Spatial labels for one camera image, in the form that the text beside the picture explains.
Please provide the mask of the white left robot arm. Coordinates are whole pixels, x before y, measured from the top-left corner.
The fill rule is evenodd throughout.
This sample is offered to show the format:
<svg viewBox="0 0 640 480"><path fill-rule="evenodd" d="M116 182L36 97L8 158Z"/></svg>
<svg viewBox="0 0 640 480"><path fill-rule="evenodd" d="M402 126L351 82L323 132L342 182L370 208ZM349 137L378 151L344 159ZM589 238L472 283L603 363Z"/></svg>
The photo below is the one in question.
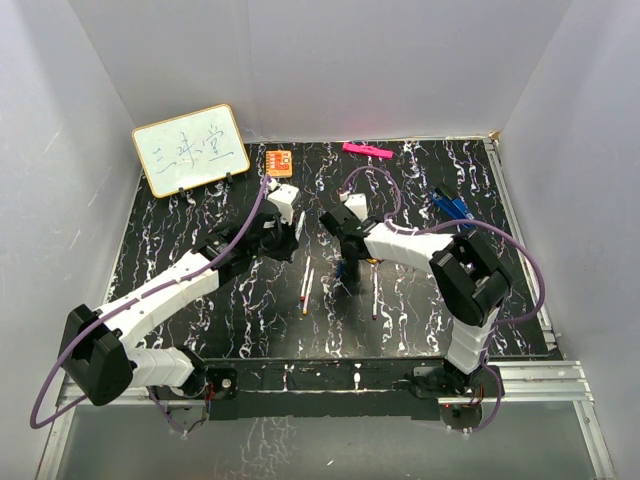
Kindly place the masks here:
<svg viewBox="0 0 640 480"><path fill-rule="evenodd" d="M80 305L67 317L61 354L65 372L95 406L129 388L169 387L186 399L206 388L205 362L185 346L142 348L144 337L267 257L290 261L304 219L260 213L239 239L226 225L209 233L179 261L128 295L95 310Z"/></svg>

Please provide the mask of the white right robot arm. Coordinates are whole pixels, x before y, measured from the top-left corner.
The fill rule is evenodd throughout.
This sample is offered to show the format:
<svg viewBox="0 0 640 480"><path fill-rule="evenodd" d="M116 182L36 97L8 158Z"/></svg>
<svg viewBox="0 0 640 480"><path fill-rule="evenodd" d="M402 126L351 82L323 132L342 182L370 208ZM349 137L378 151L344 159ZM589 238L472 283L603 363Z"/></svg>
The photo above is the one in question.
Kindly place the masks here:
<svg viewBox="0 0 640 480"><path fill-rule="evenodd" d="M374 217L361 219L344 205L324 212L320 222L338 239L348 263L390 261L434 276L453 316L451 344L442 366L418 386L460 397L478 389L487 342L512 286L509 271L481 234L475 229L456 234L401 232Z"/></svg>

